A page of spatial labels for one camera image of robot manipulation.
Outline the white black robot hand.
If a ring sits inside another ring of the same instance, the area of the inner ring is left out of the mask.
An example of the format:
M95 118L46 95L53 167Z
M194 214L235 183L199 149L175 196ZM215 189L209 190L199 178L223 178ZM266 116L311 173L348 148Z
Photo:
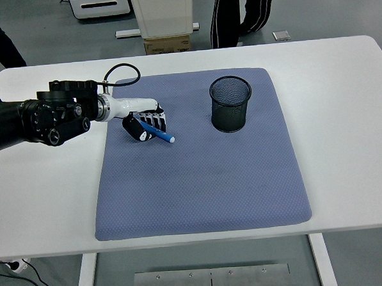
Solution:
M164 110L155 99L114 99L112 97L108 99L109 111L106 113L104 121L120 118L122 127L136 141L148 141L155 137L155 134L145 130L140 121L146 122L160 131L166 131Z

